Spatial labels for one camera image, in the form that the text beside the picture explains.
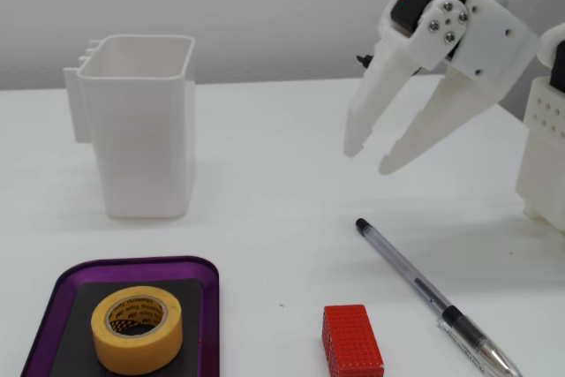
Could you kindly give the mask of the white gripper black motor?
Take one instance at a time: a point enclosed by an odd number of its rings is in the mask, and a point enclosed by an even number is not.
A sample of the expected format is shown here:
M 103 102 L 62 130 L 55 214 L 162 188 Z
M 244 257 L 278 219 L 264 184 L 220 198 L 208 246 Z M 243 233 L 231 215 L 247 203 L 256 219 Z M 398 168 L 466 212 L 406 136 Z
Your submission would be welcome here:
M 447 70 L 380 163 L 392 174 L 499 102 L 532 60 L 538 36 L 506 0 L 390 0 L 373 59 L 347 111 L 343 152 L 364 147 L 381 114 L 418 70 Z

